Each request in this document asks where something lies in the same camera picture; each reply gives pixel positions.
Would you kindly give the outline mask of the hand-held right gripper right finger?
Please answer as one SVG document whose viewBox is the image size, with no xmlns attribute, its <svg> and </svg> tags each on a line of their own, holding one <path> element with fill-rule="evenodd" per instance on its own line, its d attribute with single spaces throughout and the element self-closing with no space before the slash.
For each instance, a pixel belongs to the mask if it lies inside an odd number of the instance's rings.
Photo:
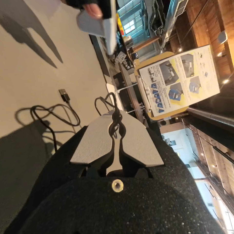
<svg viewBox="0 0 234 234">
<path fill-rule="evenodd" d="M 123 174 L 135 176 L 139 169 L 145 169 L 150 176 L 149 168 L 163 166 L 164 162 L 143 123 L 122 110 L 120 114 L 119 161 Z"/>
</svg>

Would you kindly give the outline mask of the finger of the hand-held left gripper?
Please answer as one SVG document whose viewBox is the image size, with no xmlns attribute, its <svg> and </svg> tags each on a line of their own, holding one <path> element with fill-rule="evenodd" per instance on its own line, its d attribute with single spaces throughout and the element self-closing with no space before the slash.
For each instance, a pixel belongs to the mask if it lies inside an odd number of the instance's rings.
<svg viewBox="0 0 234 234">
<path fill-rule="evenodd" d="M 116 1 L 106 0 L 103 16 L 104 38 L 106 40 L 106 49 L 108 55 L 112 55 L 115 51 L 117 40 L 117 19 L 116 19 Z"/>
</svg>

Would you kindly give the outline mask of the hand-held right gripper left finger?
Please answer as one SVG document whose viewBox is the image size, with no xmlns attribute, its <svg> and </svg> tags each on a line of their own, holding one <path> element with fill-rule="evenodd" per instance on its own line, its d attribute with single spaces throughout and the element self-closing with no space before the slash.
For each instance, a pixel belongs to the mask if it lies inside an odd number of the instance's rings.
<svg viewBox="0 0 234 234">
<path fill-rule="evenodd" d="M 107 168 L 114 161 L 115 140 L 109 133 L 113 113 L 111 110 L 88 125 L 70 160 L 71 164 L 95 168 L 100 176 L 106 176 Z"/>
</svg>

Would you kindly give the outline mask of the person's left hand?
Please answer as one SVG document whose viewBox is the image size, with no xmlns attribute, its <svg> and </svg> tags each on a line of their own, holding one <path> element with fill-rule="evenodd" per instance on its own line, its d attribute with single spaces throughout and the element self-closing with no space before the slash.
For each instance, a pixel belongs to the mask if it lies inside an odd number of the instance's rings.
<svg viewBox="0 0 234 234">
<path fill-rule="evenodd" d="M 97 4 L 84 4 L 84 10 L 94 19 L 101 19 L 103 17 L 103 13 L 100 7 Z"/>
</svg>

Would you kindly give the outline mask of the yellow storage bins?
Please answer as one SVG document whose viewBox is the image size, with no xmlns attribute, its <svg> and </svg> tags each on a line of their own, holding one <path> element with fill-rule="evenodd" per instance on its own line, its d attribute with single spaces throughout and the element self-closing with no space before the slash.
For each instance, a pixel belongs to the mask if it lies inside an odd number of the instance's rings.
<svg viewBox="0 0 234 234">
<path fill-rule="evenodd" d="M 118 14 L 117 14 L 117 24 L 118 24 L 121 36 L 124 37 L 124 28 L 122 26 L 122 23 Z"/>
</svg>

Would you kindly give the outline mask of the tan backing board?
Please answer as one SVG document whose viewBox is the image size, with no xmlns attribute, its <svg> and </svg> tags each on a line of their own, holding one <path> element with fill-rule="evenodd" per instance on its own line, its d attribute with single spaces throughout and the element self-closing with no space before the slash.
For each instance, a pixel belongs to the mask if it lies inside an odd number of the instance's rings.
<svg viewBox="0 0 234 234">
<path fill-rule="evenodd" d="M 140 73 L 139 73 L 139 69 L 141 68 L 144 68 L 146 66 L 149 66 L 151 65 L 152 63 L 156 63 L 157 61 L 160 61 L 160 60 L 163 60 L 163 59 L 166 59 L 166 58 L 169 58 L 171 56 L 174 56 L 174 53 L 173 52 L 170 52 L 170 51 L 167 51 L 167 52 L 164 52 L 162 54 L 159 54 L 155 57 L 152 57 L 152 58 L 149 58 L 145 61 L 142 61 L 140 62 L 139 59 L 136 60 L 136 67 L 134 69 L 134 75 L 135 75 L 135 78 L 136 78 L 136 81 L 137 81 L 137 84 L 138 84 L 138 87 L 139 87 L 139 91 L 140 91 L 140 94 L 142 96 L 142 99 L 143 99 L 143 102 L 145 104 L 145 109 L 146 109 L 146 113 L 148 115 L 148 117 L 154 121 L 161 121 L 167 117 L 178 117 L 178 116 L 182 116 L 182 115 L 186 115 L 187 114 L 187 109 L 188 109 L 188 106 L 187 107 L 182 107 L 182 108 L 179 108 L 178 110 L 173 110 L 169 113 L 164 113 L 160 116 L 156 116 L 154 117 L 152 112 L 151 112 L 151 107 L 150 107 L 150 102 L 148 101 L 148 98 L 147 98 L 147 95 L 146 95 L 146 92 L 145 92 L 145 89 L 144 89 L 144 86 L 143 86 L 143 82 L 142 82 L 142 79 L 140 77 Z"/>
</svg>

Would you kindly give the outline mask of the printed instruction sheet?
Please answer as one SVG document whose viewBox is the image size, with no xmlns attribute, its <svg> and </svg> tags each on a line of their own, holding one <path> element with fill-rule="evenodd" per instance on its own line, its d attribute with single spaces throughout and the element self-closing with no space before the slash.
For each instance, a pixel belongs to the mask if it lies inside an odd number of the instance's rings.
<svg viewBox="0 0 234 234">
<path fill-rule="evenodd" d="M 152 63 L 139 73 L 149 88 L 154 117 L 220 93 L 210 44 Z"/>
</svg>

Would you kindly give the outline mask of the white air vent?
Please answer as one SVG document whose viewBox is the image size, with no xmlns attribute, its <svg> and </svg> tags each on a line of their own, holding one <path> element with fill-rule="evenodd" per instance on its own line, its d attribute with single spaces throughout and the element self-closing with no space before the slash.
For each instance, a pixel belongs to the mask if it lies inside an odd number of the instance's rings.
<svg viewBox="0 0 234 234">
<path fill-rule="evenodd" d="M 174 0 L 173 2 L 173 18 L 177 18 L 181 15 L 188 4 L 189 0 Z"/>
</svg>

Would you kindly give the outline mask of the rectangular metal duct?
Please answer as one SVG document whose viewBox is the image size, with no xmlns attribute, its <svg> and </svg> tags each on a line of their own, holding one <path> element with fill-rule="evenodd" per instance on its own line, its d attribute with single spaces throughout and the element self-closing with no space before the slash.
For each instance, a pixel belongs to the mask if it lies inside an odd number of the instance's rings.
<svg viewBox="0 0 234 234">
<path fill-rule="evenodd" d="M 171 32 L 173 30 L 175 21 L 177 19 L 176 12 L 178 11 L 179 5 L 182 2 L 182 0 L 171 0 L 168 13 L 166 16 L 165 26 L 163 28 L 163 34 L 161 37 L 161 49 L 163 49 L 166 45 L 166 43 L 169 41 L 169 38 L 171 36 Z"/>
</svg>

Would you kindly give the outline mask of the silver ventilation duct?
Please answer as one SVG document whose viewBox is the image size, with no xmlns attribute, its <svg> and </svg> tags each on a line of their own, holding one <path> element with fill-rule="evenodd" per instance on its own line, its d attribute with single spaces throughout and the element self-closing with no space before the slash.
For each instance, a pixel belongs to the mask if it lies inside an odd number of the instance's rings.
<svg viewBox="0 0 234 234">
<path fill-rule="evenodd" d="M 204 110 L 198 110 L 191 107 L 188 107 L 186 111 L 188 114 L 198 119 L 209 122 L 223 129 L 234 128 L 234 118 L 218 115 Z"/>
</svg>

